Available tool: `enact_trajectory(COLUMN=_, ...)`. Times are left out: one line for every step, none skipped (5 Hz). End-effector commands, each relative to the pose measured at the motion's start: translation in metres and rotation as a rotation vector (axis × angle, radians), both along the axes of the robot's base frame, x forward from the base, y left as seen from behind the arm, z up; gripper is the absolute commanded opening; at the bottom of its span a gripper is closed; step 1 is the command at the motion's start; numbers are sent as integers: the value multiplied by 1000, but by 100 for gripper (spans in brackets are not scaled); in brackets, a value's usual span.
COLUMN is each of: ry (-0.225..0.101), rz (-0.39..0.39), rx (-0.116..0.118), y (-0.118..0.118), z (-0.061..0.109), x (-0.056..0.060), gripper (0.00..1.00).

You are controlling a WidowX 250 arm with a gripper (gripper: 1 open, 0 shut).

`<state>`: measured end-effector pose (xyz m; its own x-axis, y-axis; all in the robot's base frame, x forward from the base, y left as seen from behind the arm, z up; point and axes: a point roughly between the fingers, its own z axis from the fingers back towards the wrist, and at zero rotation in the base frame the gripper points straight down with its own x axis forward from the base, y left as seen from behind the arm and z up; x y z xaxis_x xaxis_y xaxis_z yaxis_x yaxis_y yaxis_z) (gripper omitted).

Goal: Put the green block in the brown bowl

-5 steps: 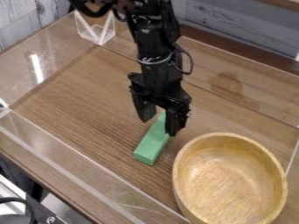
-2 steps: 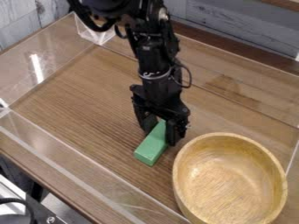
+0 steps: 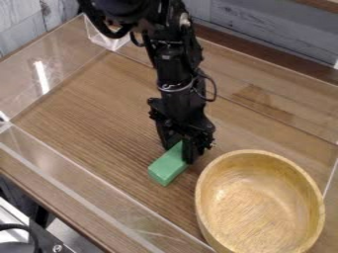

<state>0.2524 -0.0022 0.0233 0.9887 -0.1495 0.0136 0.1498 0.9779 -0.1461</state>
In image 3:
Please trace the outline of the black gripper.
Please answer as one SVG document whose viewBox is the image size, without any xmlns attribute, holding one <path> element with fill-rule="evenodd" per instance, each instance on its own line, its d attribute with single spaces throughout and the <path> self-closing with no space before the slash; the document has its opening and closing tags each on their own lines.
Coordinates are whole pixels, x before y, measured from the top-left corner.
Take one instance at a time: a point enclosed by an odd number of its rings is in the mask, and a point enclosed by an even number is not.
<svg viewBox="0 0 338 253">
<path fill-rule="evenodd" d="M 183 137 L 181 159 L 192 164 L 212 147 L 215 126 L 204 108 L 213 99 L 205 96 L 204 87 L 160 87 L 158 90 L 161 96 L 150 98 L 148 105 L 162 148 L 169 150 Z"/>
</svg>

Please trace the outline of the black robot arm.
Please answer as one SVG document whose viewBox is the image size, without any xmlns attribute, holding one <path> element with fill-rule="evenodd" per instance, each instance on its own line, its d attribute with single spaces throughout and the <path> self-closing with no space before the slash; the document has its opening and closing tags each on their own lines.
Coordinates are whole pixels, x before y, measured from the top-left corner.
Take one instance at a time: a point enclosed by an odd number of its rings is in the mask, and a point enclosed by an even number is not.
<svg viewBox="0 0 338 253">
<path fill-rule="evenodd" d="M 215 126 L 204 115 L 212 78 L 203 72 L 203 48 L 181 0 L 76 0 L 97 32 L 112 40 L 129 37 L 146 51 L 157 73 L 161 95 L 148 100 L 165 149 L 181 145 L 181 160 L 191 164 L 211 148 Z"/>
</svg>

